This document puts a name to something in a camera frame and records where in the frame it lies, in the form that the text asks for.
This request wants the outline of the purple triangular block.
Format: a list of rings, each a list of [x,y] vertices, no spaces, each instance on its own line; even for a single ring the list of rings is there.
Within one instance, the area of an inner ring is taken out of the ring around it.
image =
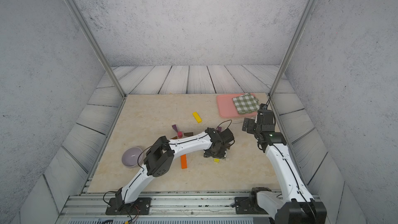
[[[175,125],[175,124],[172,125],[172,128],[173,128],[174,131],[178,132],[178,127],[177,127],[177,125]]]

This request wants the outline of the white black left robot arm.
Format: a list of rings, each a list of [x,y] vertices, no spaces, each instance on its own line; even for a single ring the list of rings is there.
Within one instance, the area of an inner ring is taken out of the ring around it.
[[[113,198],[116,210],[120,211],[128,204],[134,203],[154,178],[170,170],[175,159],[200,150],[204,151],[205,158],[223,159],[226,150],[233,144],[234,136],[230,129],[221,132],[207,128],[198,135],[176,140],[168,140],[165,136],[158,138],[148,148],[143,165],[134,178],[116,192]]]

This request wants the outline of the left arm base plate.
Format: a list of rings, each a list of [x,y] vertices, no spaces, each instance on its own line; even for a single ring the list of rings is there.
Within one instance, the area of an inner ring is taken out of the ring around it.
[[[151,200],[151,198],[138,198],[133,203],[119,206],[120,201],[116,198],[111,198],[105,215],[149,215]]]

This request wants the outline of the yellow rectangular block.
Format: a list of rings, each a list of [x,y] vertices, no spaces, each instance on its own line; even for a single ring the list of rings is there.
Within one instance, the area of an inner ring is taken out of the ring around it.
[[[192,115],[195,118],[195,120],[197,121],[197,123],[202,122],[202,118],[200,117],[200,115],[197,112],[192,113]]]

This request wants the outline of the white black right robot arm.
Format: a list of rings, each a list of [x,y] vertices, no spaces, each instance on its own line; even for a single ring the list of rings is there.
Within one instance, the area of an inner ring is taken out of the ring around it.
[[[287,142],[275,131],[275,116],[262,104],[256,119],[245,118],[242,130],[253,134],[270,160],[277,176],[282,199],[266,189],[253,189],[251,198],[258,208],[266,211],[275,224],[324,224],[327,210],[315,201],[306,188],[290,156]]]

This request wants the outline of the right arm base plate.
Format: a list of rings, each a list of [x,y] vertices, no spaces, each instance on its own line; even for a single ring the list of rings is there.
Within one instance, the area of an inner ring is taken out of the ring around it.
[[[249,197],[235,197],[231,205],[237,215],[267,215],[268,213],[260,208],[257,203]]]

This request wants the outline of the orange rectangular block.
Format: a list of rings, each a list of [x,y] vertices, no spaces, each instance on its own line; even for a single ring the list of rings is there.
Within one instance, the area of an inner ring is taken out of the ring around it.
[[[181,162],[181,168],[182,169],[186,169],[188,167],[187,166],[187,157],[186,157],[186,155],[182,155],[180,157],[180,162]]]

